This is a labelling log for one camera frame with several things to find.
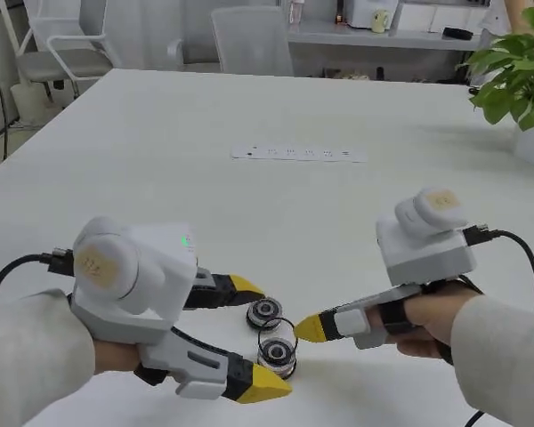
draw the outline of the socket outlet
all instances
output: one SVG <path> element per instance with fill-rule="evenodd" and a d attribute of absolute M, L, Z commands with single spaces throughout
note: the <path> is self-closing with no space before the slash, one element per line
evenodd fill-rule
<path fill-rule="evenodd" d="M 357 149 L 322 149 L 314 147 L 286 147 L 241 145 L 231 149 L 233 158 L 262 160 L 295 160 L 304 162 L 366 163 L 366 153 Z"/>

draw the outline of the sleeve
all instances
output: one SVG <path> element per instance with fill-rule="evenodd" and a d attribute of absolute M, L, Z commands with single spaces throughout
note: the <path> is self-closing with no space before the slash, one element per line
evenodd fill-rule
<path fill-rule="evenodd" d="M 18 427 L 93 375 L 93 340 L 61 291 L 0 305 L 0 427 Z"/>
<path fill-rule="evenodd" d="M 534 427 L 534 314 L 487 296 L 457 314 L 451 333 L 466 401 L 514 427 Z"/>

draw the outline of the cable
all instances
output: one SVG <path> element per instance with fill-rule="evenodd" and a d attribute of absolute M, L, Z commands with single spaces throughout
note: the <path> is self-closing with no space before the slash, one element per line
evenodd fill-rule
<path fill-rule="evenodd" d="M 2 117 L 4 119 L 4 155 L 3 160 L 8 158 L 8 117 L 6 115 L 6 102 L 4 100 L 4 93 L 0 86 L 0 106 L 2 107 Z"/>
<path fill-rule="evenodd" d="M 481 417 L 484 415 L 484 412 L 479 411 L 475 415 L 471 417 L 469 421 L 465 424 L 465 427 L 473 427 L 474 424 L 481 419 Z"/>
<path fill-rule="evenodd" d="M 526 243 L 522 238 L 516 236 L 514 233 L 503 230 L 489 230 L 487 226 L 483 225 L 473 226 L 466 230 L 463 230 L 463 234 L 469 246 L 478 245 L 484 242 L 490 242 L 494 238 L 510 238 L 518 245 L 520 245 L 520 247 L 524 250 L 524 253 L 526 253 L 526 256 L 528 257 L 528 261 L 530 262 L 532 273 L 534 274 L 534 253 L 532 252 L 532 249 L 530 249 L 528 243 Z M 473 427 L 474 424 L 479 421 L 483 415 L 484 413 L 482 411 L 477 412 L 471 417 L 467 424 L 465 424 L 465 427 Z"/>
<path fill-rule="evenodd" d="M 18 267 L 20 267 L 22 264 L 26 264 L 28 262 L 41 262 L 41 263 L 49 263 L 49 257 L 48 254 L 32 254 L 32 255 L 26 255 L 22 256 L 21 258 L 18 258 L 15 261 L 10 262 L 8 265 L 6 265 L 2 271 L 0 271 L 0 285 L 2 285 L 2 282 L 8 276 L 12 271 Z"/>
<path fill-rule="evenodd" d="M 530 261 L 532 273 L 534 274 L 534 253 L 530 249 L 530 246 L 528 246 L 528 243 L 526 243 L 524 240 L 516 236 L 514 233 L 511 233 L 510 231 L 493 230 L 491 231 L 491 234 L 494 238 L 510 238 L 511 240 L 516 242 L 518 245 L 520 245 L 521 248 L 526 253 L 526 256 L 528 256 L 528 261 Z"/>

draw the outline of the white table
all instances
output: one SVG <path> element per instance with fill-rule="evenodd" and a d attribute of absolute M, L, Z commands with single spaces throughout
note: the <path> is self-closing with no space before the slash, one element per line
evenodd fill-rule
<path fill-rule="evenodd" d="M 455 86 L 112 71 L 0 166 L 0 269 L 70 246 L 96 214 L 189 220 L 201 265 L 253 280 L 298 321 L 388 287 L 375 220 L 426 184 L 449 186 L 473 222 L 513 230 L 534 249 L 534 167 L 507 151 L 512 125 L 486 125 L 467 97 Z M 369 162 L 230 159 L 250 141 L 361 147 Z M 494 242 L 476 253 L 473 279 L 530 309 L 520 249 Z M 51 286 L 69 290 L 71 280 L 24 267 L 0 301 Z M 180 327 L 252 357 L 244 313 L 190 312 Z M 184 400 L 173 383 L 104 375 L 28 426 L 458 427 L 473 413 L 441 362 L 347 340 L 303 343 L 298 358 L 286 399 Z"/>

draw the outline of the chair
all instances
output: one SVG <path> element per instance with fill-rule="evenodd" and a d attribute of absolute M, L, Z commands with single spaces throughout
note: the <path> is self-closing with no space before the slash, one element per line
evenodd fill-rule
<path fill-rule="evenodd" d="M 42 17 L 43 1 L 40 0 L 38 15 L 30 20 L 31 30 L 17 55 L 18 68 L 31 82 L 47 84 L 69 79 L 77 97 L 77 82 L 97 80 L 119 63 L 105 34 L 108 0 L 81 0 L 78 19 Z M 25 52 L 32 34 L 45 44 L 47 51 Z M 71 47 L 60 49 L 59 42 L 71 43 Z"/>
<path fill-rule="evenodd" d="M 168 45 L 171 69 L 219 73 L 211 13 L 218 7 L 241 6 L 249 0 L 182 0 L 182 38 Z"/>
<path fill-rule="evenodd" d="M 222 71 L 257 76 L 292 76 L 287 25 L 280 7 L 241 6 L 212 12 Z"/>

